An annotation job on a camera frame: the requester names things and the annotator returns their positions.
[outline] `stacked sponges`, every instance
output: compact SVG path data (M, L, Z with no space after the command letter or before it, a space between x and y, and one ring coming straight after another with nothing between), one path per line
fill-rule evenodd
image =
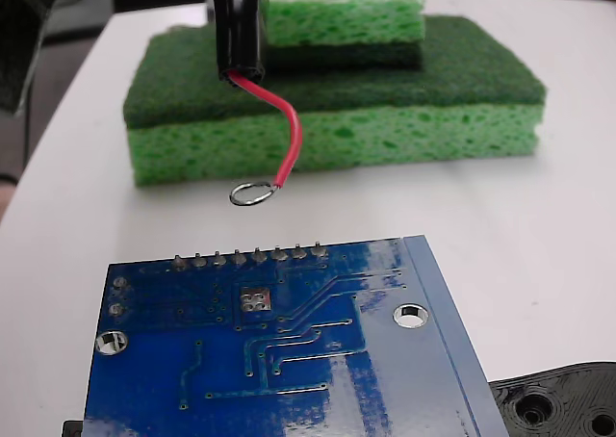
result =
M470 20L422 7L270 0L263 85L300 113L295 170L532 152L543 85ZM139 185L273 174L289 140L282 115L219 81L214 25L151 41L124 116Z

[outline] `green sponge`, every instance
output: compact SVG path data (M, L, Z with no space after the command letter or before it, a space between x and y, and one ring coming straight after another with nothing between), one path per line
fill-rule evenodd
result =
M424 0L269 0L268 42L386 44L424 37Z
M296 170L532 153L543 85L470 20L426 25L422 71L268 75L302 118ZM151 41L124 106L139 185L276 172L286 119L221 83L215 55L213 27Z
M268 71L421 64L424 0L269 0Z

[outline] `dark green scrubber layer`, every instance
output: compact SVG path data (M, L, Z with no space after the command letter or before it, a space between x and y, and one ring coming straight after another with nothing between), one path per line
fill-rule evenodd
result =
M300 110L297 170L532 153L543 85L473 22L426 22L423 71L269 76L267 87ZM139 185L273 174L284 156L286 119L218 82L207 31L154 38L129 91Z
M410 44L352 44L270 47L268 73L298 70L323 71L371 66L421 69L422 46Z
M306 70L266 76L264 86L301 113L410 105L543 104L545 89L509 50L472 21L428 17L423 68ZM129 129L274 114L218 79L214 26L155 37L124 105Z

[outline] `wire ring terminal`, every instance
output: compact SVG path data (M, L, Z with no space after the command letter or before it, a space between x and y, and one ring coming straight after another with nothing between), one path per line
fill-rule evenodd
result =
M257 196L252 199L240 199L238 197L239 193L245 192L250 189L261 189L267 188L268 191ZM245 184L238 185L235 189L231 191L229 194L229 199L236 206L254 206L259 203L263 203L266 199L269 199L273 196L274 193L278 192L279 187L272 185L270 182L261 181L261 182L247 182Z

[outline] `red wire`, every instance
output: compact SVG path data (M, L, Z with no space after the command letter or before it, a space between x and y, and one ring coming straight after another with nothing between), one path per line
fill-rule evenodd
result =
M283 160L278 173L273 180L273 185L282 188L285 184L287 177L291 174L291 169L299 158L299 151L301 150L301 122L299 122L299 115L295 111L295 108L287 102L284 98L279 97L271 93L269 90L263 89L261 86L254 84L247 78L244 78L239 71L229 71L229 79L235 84L240 86L247 92L252 93L255 97L260 98L268 102L271 106L276 107L282 113L285 114L289 123L291 124L291 144L287 151L287 156Z

